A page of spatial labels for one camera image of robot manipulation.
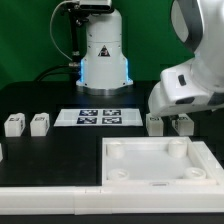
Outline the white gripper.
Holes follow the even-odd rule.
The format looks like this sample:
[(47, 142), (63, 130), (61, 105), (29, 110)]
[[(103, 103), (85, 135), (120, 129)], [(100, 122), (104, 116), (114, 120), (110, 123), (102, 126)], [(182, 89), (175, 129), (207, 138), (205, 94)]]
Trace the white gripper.
[(159, 82), (150, 94), (148, 105), (151, 114), (158, 117), (213, 110), (224, 107), (224, 93), (203, 90), (195, 85)]

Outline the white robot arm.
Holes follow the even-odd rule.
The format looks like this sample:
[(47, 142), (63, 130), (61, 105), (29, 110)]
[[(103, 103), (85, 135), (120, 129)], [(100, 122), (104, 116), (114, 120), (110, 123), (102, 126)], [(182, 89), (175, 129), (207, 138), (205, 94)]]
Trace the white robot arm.
[[(81, 60), (81, 90), (118, 91), (132, 84), (121, 50), (121, 16), (112, 0), (72, 0), (87, 22), (87, 53)], [(194, 53), (165, 69), (149, 96), (154, 116), (224, 107), (224, 0), (173, 0), (170, 19), (178, 38)]]

